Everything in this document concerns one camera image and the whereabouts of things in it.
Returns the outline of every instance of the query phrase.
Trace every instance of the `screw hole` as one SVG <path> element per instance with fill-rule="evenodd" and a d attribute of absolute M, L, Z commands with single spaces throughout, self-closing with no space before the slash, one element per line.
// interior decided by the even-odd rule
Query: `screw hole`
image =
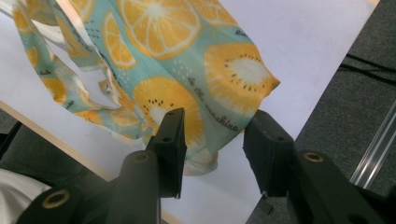
<path fill-rule="evenodd" d="M 304 154 L 304 157 L 309 161 L 323 162 L 323 157 L 321 157 L 319 154 L 314 152 L 307 152 Z"/>
<path fill-rule="evenodd" d="M 164 142 L 170 142 L 170 141 L 172 141 L 172 138 L 165 137 L 165 138 L 163 139 L 163 141 L 164 141 Z"/>
<path fill-rule="evenodd" d="M 136 162 L 143 162 L 148 159 L 149 159 L 149 156 L 144 153 L 134 156 L 134 161 L 136 161 Z"/>
<path fill-rule="evenodd" d="M 42 203 L 42 206 L 47 209 L 59 207 L 66 203 L 70 198 L 70 193 L 66 189 L 61 189 L 51 193 Z"/>
<path fill-rule="evenodd" d="M 368 224 L 364 217 L 356 214 L 348 214 L 347 219 L 353 224 Z"/>

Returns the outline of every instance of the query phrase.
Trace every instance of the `kiwi slice print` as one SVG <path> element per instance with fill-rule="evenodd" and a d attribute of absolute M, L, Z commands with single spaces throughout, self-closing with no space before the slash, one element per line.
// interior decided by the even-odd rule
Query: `kiwi slice print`
<path fill-rule="evenodd" d="M 253 44 L 214 45 L 205 51 L 205 75 L 210 95 L 221 105 L 253 116 L 262 98 L 279 83 Z"/>
<path fill-rule="evenodd" d="M 185 136 L 189 149 L 201 145 L 204 133 L 198 104 L 191 94 L 169 77 L 151 77 L 139 82 L 133 92 L 135 102 L 143 111 L 153 134 L 163 121 L 166 112 L 183 107 L 185 110 Z"/>

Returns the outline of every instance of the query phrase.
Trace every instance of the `white table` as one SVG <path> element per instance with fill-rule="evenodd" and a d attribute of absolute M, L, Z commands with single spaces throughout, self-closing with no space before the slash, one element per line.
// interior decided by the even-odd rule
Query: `white table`
<path fill-rule="evenodd" d="M 282 81 L 261 109 L 293 138 L 378 4 L 378 0 L 220 1 Z M 0 23 L 0 108 L 104 179 L 116 176 L 123 158 L 135 148 L 53 102 L 24 55 L 12 19 L 0 13 Z M 52 47 L 64 57 L 63 50 Z M 92 81 L 101 75 L 89 73 L 83 78 Z M 181 199 L 162 200 L 165 220 L 246 222 L 261 195 L 241 149 L 242 140 L 242 135 L 237 136 L 220 152 L 219 168 L 213 173 L 183 178 Z"/>

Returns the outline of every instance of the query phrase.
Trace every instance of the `cable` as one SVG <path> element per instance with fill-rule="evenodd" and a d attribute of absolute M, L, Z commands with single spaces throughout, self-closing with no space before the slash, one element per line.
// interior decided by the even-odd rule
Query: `cable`
<path fill-rule="evenodd" d="M 358 73 L 366 75 L 367 77 L 376 79 L 378 81 L 382 81 L 382 82 L 387 83 L 387 84 L 392 85 L 392 86 L 396 86 L 396 81 L 395 80 L 391 80 L 391 79 L 387 79 L 387 78 L 384 78 L 384 77 L 380 77 L 380 76 L 375 75 L 375 74 L 373 74 L 371 72 L 359 69 L 359 68 L 351 66 L 351 65 L 347 65 L 347 64 L 341 63 L 340 68 L 345 68 L 345 69 L 348 69 L 349 71 L 358 72 Z"/>
<path fill-rule="evenodd" d="M 364 60 L 362 58 L 359 58 L 357 56 L 354 56 L 352 54 L 347 54 L 346 56 L 348 58 L 354 59 L 354 60 L 356 60 L 358 62 L 367 63 L 367 64 L 370 64 L 371 66 L 374 66 L 374 67 L 377 67 L 377 68 L 381 68 L 384 71 L 391 72 L 391 73 L 396 73 L 396 69 L 394 69 L 394 68 L 389 68 L 389 67 L 386 67 L 386 66 L 378 64 L 378 63 L 372 63 L 372 62 L 369 62 L 369 61 Z"/>

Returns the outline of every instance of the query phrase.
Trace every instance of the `black plastic part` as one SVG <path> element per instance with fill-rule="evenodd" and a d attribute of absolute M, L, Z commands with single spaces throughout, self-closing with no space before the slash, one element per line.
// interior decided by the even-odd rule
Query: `black plastic part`
<path fill-rule="evenodd" d="M 33 200 L 17 224 L 70 223 L 82 199 L 82 192 L 74 186 L 49 189 Z"/>
<path fill-rule="evenodd" d="M 285 197 L 293 139 L 268 114 L 258 111 L 245 129 L 244 150 L 261 193 Z"/>
<path fill-rule="evenodd" d="M 22 123 L 19 121 L 12 127 L 11 131 L 8 134 L 2 134 L 0 139 L 0 160 L 3 158 L 3 155 L 6 153 L 9 145 L 17 134 L 18 130 L 22 126 Z"/>
<path fill-rule="evenodd" d="M 290 165 L 290 183 L 294 183 L 289 185 L 289 199 L 296 209 L 295 223 L 385 223 L 323 154 L 297 151 Z M 302 209 L 302 204 L 309 209 Z"/>
<path fill-rule="evenodd" d="M 160 129 L 150 139 L 147 150 L 154 151 L 159 158 L 161 197 L 179 198 L 187 150 L 183 108 L 165 114 Z"/>
<path fill-rule="evenodd" d="M 125 158 L 106 224 L 161 222 L 158 171 L 152 151 L 136 151 Z"/>

